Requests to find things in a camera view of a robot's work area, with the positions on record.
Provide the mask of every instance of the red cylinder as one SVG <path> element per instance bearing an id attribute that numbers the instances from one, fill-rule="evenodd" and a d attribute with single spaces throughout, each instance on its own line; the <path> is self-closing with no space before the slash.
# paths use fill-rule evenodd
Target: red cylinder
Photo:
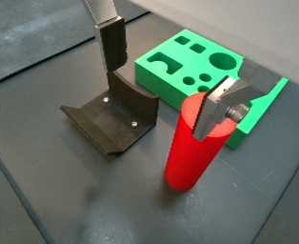
<path id="1" fill-rule="evenodd" d="M 200 92 L 184 100 L 176 124 L 164 175 L 169 186 L 178 191 L 193 188 L 236 128 L 236 123 L 225 119 L 202 142 L 194 138 L 192 130 L 204 95 L 205 92 Z"/>

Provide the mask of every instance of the dark gray table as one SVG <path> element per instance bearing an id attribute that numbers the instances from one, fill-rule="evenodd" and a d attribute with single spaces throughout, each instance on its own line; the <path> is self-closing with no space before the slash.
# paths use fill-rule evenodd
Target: dark gray table
<path id="1" fill-rule="evenodd" d="M 19 199 L 2 174 L 5 166 L 0 161 L 0 243 L 43 244 L 41 233 L 26 213 Z"/>
<path id="2" fill-rule="evenodd" d="M 126 25 L 127 64 L 180 31 L 154 15 Z M 177 112 L 160 102 L 156 128 L 105 157 L 59 106 L 106 89 L 90 42 L 0 84 L 0 158 L 49 243 L 249 243 L 299 167 L 299 85 L 290 82 L 236 151 L 224 148 L 196 188 L 177 193 L 162 171 Z"/>

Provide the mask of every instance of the metal part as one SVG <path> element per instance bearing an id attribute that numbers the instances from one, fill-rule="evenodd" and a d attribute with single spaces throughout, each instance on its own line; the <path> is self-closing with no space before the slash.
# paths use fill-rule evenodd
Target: metal part
<path id="1" fill-rule="evenodd" d="M 204 97 L 193 128 L 198 140 L 204 140 L 226 117 L 240 122 L 249 110 L 242 103 L 268 94 L 281 79 L 274 72 L 248 59 L 242 61 L 238 77 L 237 81 L 225 77 Z"/>
<path id="2" fill-rule="evenodd" d="M 82 0 L 82 3 L 95 23 L 109 90 L 79 109 L 61 106 L 61 110 L 101 151 L 117 154 L 154 126 L 158 97 L 138 91 L 115 72 L 126 62 L 126 44 L 123 19 L 117 16 L 113 1 Z"/>
<path id="3" fill-rule="evenodd" d="M 158 97 L 137 91 L 117 72 L 106 76 L 109 90 L 79 109 L 62 106 L 61 110 L 99 150 L 118 154 L 154 126 Z"/>
<path id="4" fill-rule="evenodd" d="M 95 25 L 115 18 L 117 12 L 113 0 L 81 0 Z"/>
<path id="5" fill-rule="evenodd" d="M 236 123 L 240 123 L 248 111 L 249 108 L 244 104 L 238 104 L 237 106 L 229 108 L 225 117 L 230 118 Z"/>
<path id="6" fill-rule="evenodd" d="M 101 47 L 103 69 L 115 71 L 126 62 L 126 42 L 123 19 L 115 17 L 94 26 L 95 38 Z"/>
<path id="7" fill-rule="evenodd" d="M 126 62 L 123 19 L 117 16 L 113 0 L 82 0 L 94 22 L 103 69 L 115 71 Z"/>

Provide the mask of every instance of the black metal bracket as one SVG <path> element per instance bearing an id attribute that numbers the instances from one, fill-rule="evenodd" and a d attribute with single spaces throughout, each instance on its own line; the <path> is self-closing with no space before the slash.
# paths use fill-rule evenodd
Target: black metal bracket
<path id="1" fill-rule="evenodd" d="M 114 72 L 107 72 L 109 90 L 79 109 L 61 106 L 105 154 L 122 153 L 153 128 L 158 96 L 138 91 Z"/>
<path id="2" fill-rule="evenodd" d="M 115 72 L 126 62 L 126 42 L 123 19 L 110 18 L 117 14 L 113 2 L 82 2 L 94 20 L 94 37 L 101 46 L 109 90 L 79 109 L 61 106 L 61 110 L 99 150 L 105 154 L 118 154 L 154 126 L 158 96 L 138 91 Z M 105 21 L 97 23 L 95 15 L 98 20 L 106 17 Z"/>

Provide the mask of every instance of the green foam block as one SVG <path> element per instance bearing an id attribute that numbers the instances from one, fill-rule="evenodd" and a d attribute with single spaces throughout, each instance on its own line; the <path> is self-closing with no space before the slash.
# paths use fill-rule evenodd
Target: green foam block
<path id="1" fill-rule="evenodd" d="M 242 56 L 189 30 L 181 31 L 135 61 L 135 81 L 178 111 L 184 99 L 208 92 L 228 75 L 238 79 Z M 265 96 L 246 105 L 250 110 L 237 124 L 226 145 L 236 149 L 282 90 L 282 78 Z"/>

